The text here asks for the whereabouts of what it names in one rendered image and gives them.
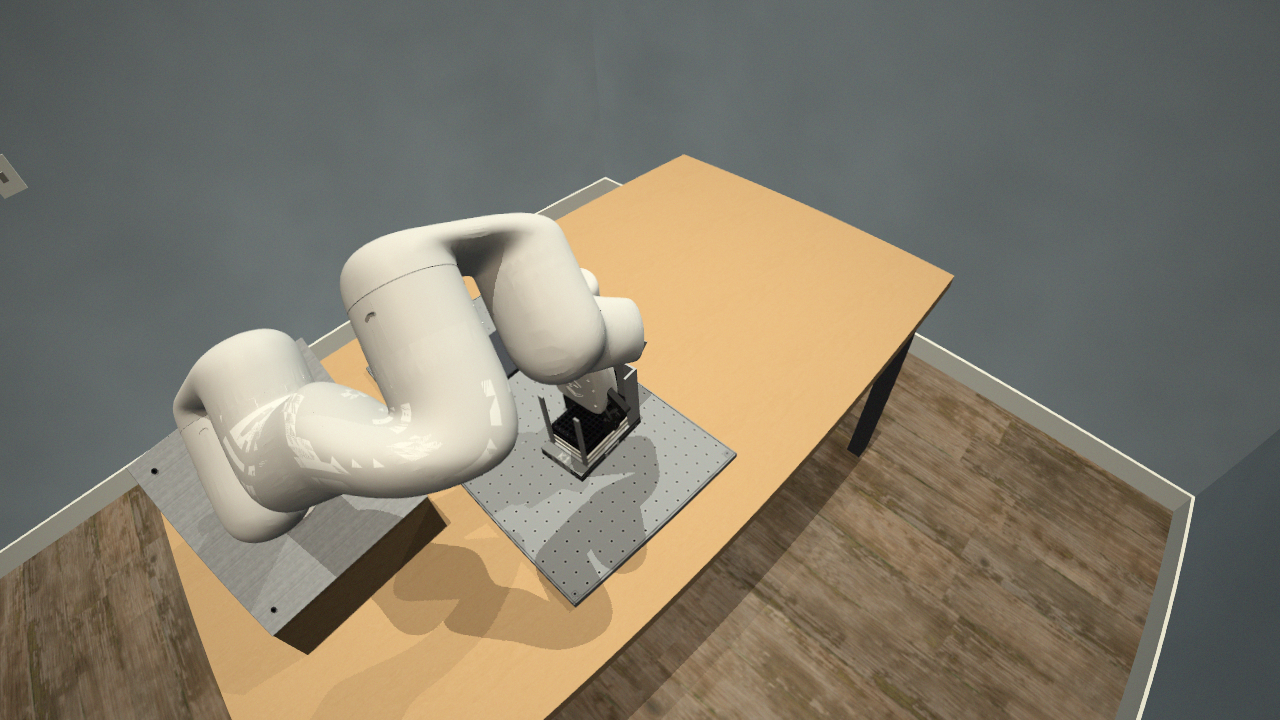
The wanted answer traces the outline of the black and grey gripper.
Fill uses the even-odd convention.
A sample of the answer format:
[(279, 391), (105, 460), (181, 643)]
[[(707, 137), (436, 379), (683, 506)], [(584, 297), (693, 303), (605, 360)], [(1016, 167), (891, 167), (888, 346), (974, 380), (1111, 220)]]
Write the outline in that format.
[[(567, 409), (577, 402), (591, 413), (603, 414), (605, 416), (603, 423), (607, 436), (618, 429), (620, 418), (625, 416), (631, 409), (618, 395), (613, 366), (602, 372), (588, 373), (579, 378), (579, 380), (557, 386), (557, 388), (563, 393)], [(611, 413), (605, 409), (609, 404), (613, 407)]]

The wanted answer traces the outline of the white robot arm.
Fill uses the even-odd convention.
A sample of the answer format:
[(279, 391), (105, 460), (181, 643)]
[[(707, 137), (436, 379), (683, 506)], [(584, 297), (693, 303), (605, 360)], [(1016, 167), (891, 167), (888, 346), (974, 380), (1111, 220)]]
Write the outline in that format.
[(315, 382), (294, 340), (273, 329), (207, 350), (175, 395), (175, 424), (232, 537), (273, 541), (340, 495), (433, 495), (508, 457), (515, 396), (465, 275), (531, 380), (567, 384), (636, 363), (646, 346), (637, 305), (599, 297), (548, 217), (476, 217), (374, 240), (343, 266), (340, 299), (387, 405)]

